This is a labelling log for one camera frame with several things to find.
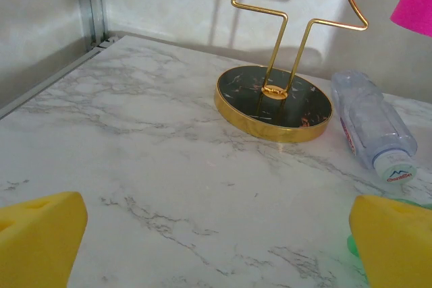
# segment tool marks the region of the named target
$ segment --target round base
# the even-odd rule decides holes
[[[217,81],[215,104],[231,124],[258,138],[274,142],[305,142],[320,136],[332,114],[328,97],[309,81],[295,76],[287,99],[261,91],[267,68],[235,67]],[[290,72],[272,69],[271,85],[285,88]]]

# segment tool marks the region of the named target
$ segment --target yellow foam block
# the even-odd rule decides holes
[[[87,224],[78,192],[0,209],[0,288],[64,288]]]
[[[350,226],[372,288],[432,287],[432,211],[359,196]]]

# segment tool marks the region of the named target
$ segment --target gold rim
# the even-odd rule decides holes
[[[262,65],[244,65],[244,67],[250,67],[250,66],[263,67]],[[325,98],[328,100],[331,107],[331,113],[329,118],[327,118],[325,121],[323,121],[318,125],[308,126],[308,127],[281,127],[281,126],[268,124],[263,121],[258,121],[256,119],[253,119],[243,114],[241,111],[232,107],[225,100],[225,98],[222,96],[222,93],[219,89],[219,81],[221,77],[232,69],[236,69],[236,67],[225,71],[223,74],[221,74],[221,76],[217,81],[216,89],[215,89],[215,105],[217,110],[221,113],[221,115],[232,125],[236,126],[238,129],[252,136],[255,136],[257,138],[263,138],[265,140],[269,140],[273,142],[295,143],[295,142],[306,142],[306,141],[313,140],[318,136],[320,136],[327,128],[327,124],[329,123],[329,120],[333,116],[333,105],[329,100],[329,97],[327,97],[327,95],[319,87],[315,86],[312,82],[300,76],[296,76],[296,77],[303,79],[309,82],[310,84],[312,84],[316,89],[321,91],[324,94]]]

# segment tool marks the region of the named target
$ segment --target red label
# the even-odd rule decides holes
[[[396,177],[396,178],[389,178],[389,179],[387,179],[387,182],[401,180],[401,179],[405,179],[405,178],[408,178],[408,177],[411,177],[411,176],[412,176],[412,173],[405,173],[404,175],[400,175],[399,177]]]
[[[344,129],[344,132],[345,132],[345,135],[346,135],[346,139],[348,140],[348,143],[350,145],[351,151],[354,153],[354,155],[356,155],[356,148],[354,146],[354,143],[352,142],[350,132],[346,128],[344,120],[342,118],[340,119],[340,123],[342,124],[342,128]]]

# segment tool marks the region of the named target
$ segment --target gray marble veining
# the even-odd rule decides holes
[[[431,201],[432,105],[387,96],[421,170],[381,185],[337,116],[302,144],[226,122],[213,91],[240,64],[125,37],[0,121],[0,206],[84,197],[69,287],[367,287],[346,249],[351,205],[359,194]]]

